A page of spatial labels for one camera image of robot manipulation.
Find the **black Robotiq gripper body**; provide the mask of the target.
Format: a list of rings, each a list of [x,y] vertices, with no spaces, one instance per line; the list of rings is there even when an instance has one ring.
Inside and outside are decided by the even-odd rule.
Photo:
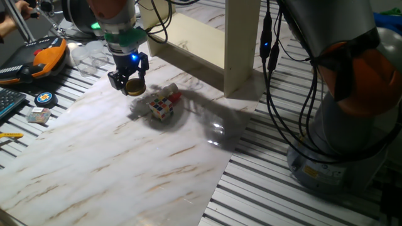
[[[119,70],[122,74],[130,77],[135,72],[138,72],[140,67],[140,60],[147,58],[147,54],[138,51],[128,53],[127,55],[113,55],[114,62],[116,64],[116,70]]]

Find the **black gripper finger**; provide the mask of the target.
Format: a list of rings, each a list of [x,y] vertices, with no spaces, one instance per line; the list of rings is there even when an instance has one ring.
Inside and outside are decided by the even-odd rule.
[[[138,68],[138,77],[140,79],[140,81],[145,84],[145,75],[146,75],[146,71],[149,69],[149,61],[147,58],[142,58],[140,60],[140,67]]]
[[[129,77],[127,75],[122,74],[119,70],[115,70],[109,72],[107,76],[109,78],[111,86],[114,89],[120,90],[124,95],[128,94],[126,90],[126,84],[128,82]]]

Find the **operator bare hand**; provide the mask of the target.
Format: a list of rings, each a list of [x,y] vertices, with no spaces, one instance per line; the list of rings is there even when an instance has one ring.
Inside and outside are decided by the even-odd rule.
[[[24,20],[31,18],[38,19],[40,16],[39,12],[36,10],[36,7],[31,7],[31,4],[27,1],[18,1],[15,3],[15,6]]]

